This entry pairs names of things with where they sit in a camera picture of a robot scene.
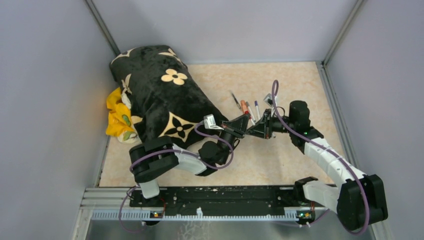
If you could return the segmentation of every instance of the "beige floor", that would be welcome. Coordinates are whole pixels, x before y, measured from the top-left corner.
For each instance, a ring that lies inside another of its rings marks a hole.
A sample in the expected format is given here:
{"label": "beige floor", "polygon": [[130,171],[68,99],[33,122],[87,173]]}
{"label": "beige floor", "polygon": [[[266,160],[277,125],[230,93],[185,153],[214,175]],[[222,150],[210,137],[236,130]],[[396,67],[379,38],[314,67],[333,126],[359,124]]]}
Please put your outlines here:
{"label": "beige floor", "polygon": [[[336,127],[330,112],[318,69],[314,62],[240,63],[189,65],[190,74],[229,119],[240,115],[229,90],[239,101],[259,102],[271,92],[273,80],[279,80],[278,104],[287,112],[293,100],[304,100],[310,109],[312,125],[324,134],[332,147],[343,154]],[[196,151],[197,143],[189,148]],[[135,184],[129,171],[128,150],[132,144],[110,139],[101,175],[101,187],[130,187]],[[160,186],[231,186],[231,185],[287,185],[308,176],[331,183],[331,179],[311,159],[294,147],[288,134],[276,133],[276,138],[265,140],[252,136],[242,139],[234,151],[234,161],[207,177],[191,175],[172,169],[158,178]]]}

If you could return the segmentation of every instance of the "orange marker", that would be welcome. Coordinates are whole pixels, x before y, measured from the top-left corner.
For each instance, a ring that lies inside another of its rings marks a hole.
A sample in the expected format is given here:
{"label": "orange marker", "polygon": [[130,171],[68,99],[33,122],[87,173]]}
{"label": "orange marker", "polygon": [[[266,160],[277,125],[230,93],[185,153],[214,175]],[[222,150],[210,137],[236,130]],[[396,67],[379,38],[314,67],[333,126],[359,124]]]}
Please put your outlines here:
{"label": "orange marker", "polygon": [[241,109],[243,110],[243,113],[245,114],[249,113],[248,106],[244,100],[241,100]]}
{"label": "orange marker", "polygon": [[[244,100],[241,100],[241,110],[243,111],[244,114],[250,114],[248,105],[246,104]],[[253,121],[252,116],[250,116],[249,119],[252,122],[252,124],[255,125],[255,122]]]}

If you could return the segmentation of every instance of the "cable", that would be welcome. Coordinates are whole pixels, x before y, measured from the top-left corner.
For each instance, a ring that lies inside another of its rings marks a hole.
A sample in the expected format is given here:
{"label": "cable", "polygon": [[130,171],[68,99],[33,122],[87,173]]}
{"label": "cable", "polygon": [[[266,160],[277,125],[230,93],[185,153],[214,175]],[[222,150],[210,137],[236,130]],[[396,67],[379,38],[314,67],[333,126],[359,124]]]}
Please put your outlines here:
{"label": "cable", "polygon": [[282,115],[285,116],[286,115],[286,110],[284,109],[284,107],[282,106],[278,106],[278,109],[282,109]]}
{"label": "cable", "polygon": [[155,151],[155,152],[149,153],[149,154],[147,154],[147,155],[145,155],[145,156],[143,156],[143,157],[139,158],[138,160],[136,160],[136,161],[135,161],[133,164],[131,164],[131,166],[129,167],[129,171],[132,173],[132,172],[134,171],[134,167],[135,167],[136,165],[138,165],[139,163],[141,163],[142,161],[146,160],[146,159],[149,159],[149,158],[151,158],[151,157],[158,156],[158,155],[161,155],[161,154],[167,154],[167,153],[181,153],[181,154],[190,155],[190,156],[195,157],[195,158],[198,158],[198,157],[199,157],[196,153],[191,152],[191,151],[182,151],[182,150],[177,150],[177,149],[165,149],[165,150],[159,150],[159,151]]}
{"label": "cable", "polygon": [[272,96],[272,105],[275,109],[275,113],[278,117],[278,119],[280,120],[281,124],[287,129],[289,130],[292,134],[294,134],[295,136],[301,138],[302,140],[306,141],[307,143],[311,143],[317,147],[319,147],[320,149],[323,149],[324,151],[329,152],[331,155],[333,155],[334,157],[336,157],[341,164],[343,164],[343,166],[347,169],[347,171],[352,175],[352,177],[355,179],[355,182],[358,184],[359,186],[359,190],[360,190],[360,194],[362,196],[362,200],[363,200],[363,205],[365,206],[365,221],[363,223],[363,227],[360,231],[358,232],[354,232],[354,231],[350,231],[349,229],[347,229],[345,226],[343,226],[346,231],[348,231],[350,234],[352,235],[361,235],[363,233],[365,233],[365,231],[368,228],[368,224],[370,223],[370,206],[368,205],[368,200],[367,200],[367,196],[365,195],[365,190],[364,187],[362,186],[361,182],[359,181],[358,177],[356,176],[356,174],[354,173],[354,171],[352,170],[352,168],[349,166],[349,164],[347,164],[345,161],[343,161],[340,156],[335,153],[334,151],[332,151],[331,149],[327,149],[326,147],[324,147],[321,144],[318,144],[306,137],[304,137],[303,135],[297,133],[296,131],[294,131],[293,129],[291,129],[287,123],[285,123],[283,121],[283,118],[281,117],[280,113],[277,110],[277,104],[276,104],[276,95],[278,93],[278,88],[279,88],[279,82],[278,80],[274,80],[274,82],[272,83],[272,91],[271,91],[271,96]]}
{"label": "cable", "polygon": [[131,233],[131,234],[139,234],[139,233],[141,233],[143,230],[144,230],[144,228],[142,228],[142,229],[140,229],[140,230],[137,230],[137,231],[133,231],[133,230],[130,230],[130,229],[128,229],[128,228],[126,228],[125,226],[124,226],[124,223],[122,222],[122,209],[124,208],[124,205],[125,205],[125,201],[128,199],[128,197],[134,192],[134,190],[137,188],[138,186],[133,186],[132,188],[130,188],[129,189],[129,191],[127,191],[126,192],[126,196],[123,198],[123,200],[122,200],[122,203],[120,204],[120,207],[119,207],[119,213],[118,213],[118,220],[119,220],[119,223],[120,223],[120,226],[125,230],[125,231],[127,231],[128,233]]}
{"label": "cable", "polygon": [[315,202],[314,201],[310,201],[310,211],[315,212]]}
{"label": "cable", "polygon": [[[126,191],[126,196],[123,198],[122,203],[120,204],[120,207],[119,207],[119,212],[118,212],[118,220],[119,220],[120,226],[125,231],[127,231],[128,233],[131,233],[131,234],[139,234],[139,233],[141,233],[144,230],[144,229],[140,229],[140,230],[136,230],[136,231],[129,230],[128,228],[126,228],[124,226],[124,222],[122,222],[122,210],[124,208],[125,201],[127,201],[127,199],[134,192],[134,190],[136,190],[137,187],[138,186],[135,185],[135,186],[131,187],[128,191]],[[160,200],[162,200],[162,202],[163,202],[163,210],[162,210],[162,218],[163,218],[164,215],[165,215],[165,209],[167,208],[167,203],[165,202],[165,200],[163,198],[161,198]]]}
{"label": "cable", "polygon": [[[227,164],[225,164],[225,165],[223,165],[223,166],[212,166],[212,165],[208,164],[207,162],[204,162],[204,161],[203,161],[203,160],[201,160],[201,159],[200,159],[200,161],[201,161],[203,164],[205,164],[207,167],[209,167],[209,168],[211,168],[211,169],[215,169],[215,170],[220,170],[220,169],[224,169],[224,168],[228,167],[228,166],[231,164],[231,162],[233,161],[233,158],[234,158],[234,149],[233,149],[233,147],[231,146],[231,144],[230,144],[228,141],[226,141],[226,140],[224,140],[224,139],[220,138],[219,136],[216,136],[216,135],[209,135],[209,134],[206,134],[206,133],[200,132],[200,131],[198,130],[198,127],[199,127],[199,126],[201,126],[201,125],[203,125],[203,124],[204,124],[204,122],[203,122],[203,121],[201,121],[201,122],[199,122],[198,124],[196,124],[196,126],[194,127],[194,131],[195,131],[197,134],[201,135],[201,136],[209,137],[209,138],[213,138],[213,139],[216,139],[216,140],[221,141],[221,142],[223,142],[224,144],[226,144],[226,145],[229,147],[229,151],[230,151],[230,153],[231,153],[231,157],[230,157],[230,159],[229,159],[228,163],[227,163]],[[191,152],[191,151],[183,151],[183,150],[176,150],[176,149],[164,149],[164,150],[160,150],[160,151],[155,151],[155,152],[149,153],[149,154],[147,154],[147,155],[145,155],[145,156],[143,156],[143,157],[139,158],[139,159],[138,159],[138,160],[136,160],[133,164],[131,164],[131,166],[129,167],[129,171],[132,173],[132,172],[134,171],[134,167],[135,167],[135,166],[137,166],[139,163],[141,163],[142,161],[144,161],[144,160],[146,160],[146,159],[148,159],[148,158],[151,158],[151,157],[154,157],[154,156],[158,156],[158,155],[161,155],[161,154],[166,154],[166,153],[181,153],[181,154],[190,155],[190,156],[195,157],[195,158],[198,158],[198,157],[199,157],[199,155],[198,155],[198,154],[196,154],[196,153],[194,153],[194,152]]]}
{"label": "cable", "polygon": [[204,124],[204,122],[203,122],[203,121],[201,121],[201,122],[199,122],[198,124],[196,124],[196,126],[194,127],[194,131],[195,131],[197,134],[199,134],[200,136],[208,137],[208,138],[212,138],[212,139],[216,139],[216,140],[221,141],[221,142],[223,142],[224,144],[226,144],[226,145],[228,146],[228,148],[229,148],[229,152],[230,152],[230,154],[231,154],[231,157],[229,158],[228,163],[227,163],[227,164],[225,164],[225,165],[223,165],[223,166],[212,166],[212,165],[209,165],[209,164],[207,164],[206,162],[204,162],[204,161],[202,161],[202,160],[200,160],[200,161],[201,161],[204,165],[208,166],[208,167],[209,167],[209,168],[211,168],[211,169],[220,170],[220,169],[224,169],[224,168],[228,167],[228,166],[231,164],[231,162],[233,161],[233,158],[234,158],[234,149],[233,149],[233,146],[231,146],[231,144],[230,144],[228,141],[226,141],[226,140],[224,140],[224,139],[220,138],[220,137],[219,137],[219,136],[217,136],[217,135],[209,135],[209,134],[206,134],[206,133],[200,132],[200,131],[198,130],[198,127],[200,127],[200,126],[201,126],[201,125],[203,125],[203,124]]}

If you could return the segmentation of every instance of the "white connector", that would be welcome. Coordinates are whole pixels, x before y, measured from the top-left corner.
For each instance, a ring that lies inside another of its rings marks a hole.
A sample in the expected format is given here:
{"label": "white connector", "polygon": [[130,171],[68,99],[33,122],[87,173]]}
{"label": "white connector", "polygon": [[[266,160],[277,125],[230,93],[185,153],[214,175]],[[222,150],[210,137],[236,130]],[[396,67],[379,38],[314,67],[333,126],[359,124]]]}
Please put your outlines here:
{"label": "white connector", "polygon": [[[274,108],[273,105],[273,96],[271,95],[271,93],[268,93],[265,98],[263,99],[263,101],[268,104],[268,106],[270,106],[271,108]],[[278,98],[277,96],[275,96],[275,104],[278,106]]]}
{"label": "white connector", "polygon": [[203,117],[203,123],[204,127],[206,129],[213,129],[213,130],[224,130],[224,128],[217,125],[215,122],[215,117],[213,114],[209,114]]}

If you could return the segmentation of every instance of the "small white clip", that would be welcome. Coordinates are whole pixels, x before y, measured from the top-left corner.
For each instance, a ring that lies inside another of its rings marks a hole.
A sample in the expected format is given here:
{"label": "small white clip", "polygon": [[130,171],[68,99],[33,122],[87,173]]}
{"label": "small white clip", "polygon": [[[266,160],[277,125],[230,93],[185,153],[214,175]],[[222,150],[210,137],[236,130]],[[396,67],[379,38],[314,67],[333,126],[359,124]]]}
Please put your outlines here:
{"label": "small white clip", "polygon": [[329,153],[327,150],[329,150],[329,149],[331,149],[332,147],[331,146],[328,146],[327,148],[325,148],[325,149],[322,149],[322,148],[319,148],[319,149],[321,149],[322,150],[322,152],[319,154],[320,156],[323,154],[323,153]]}

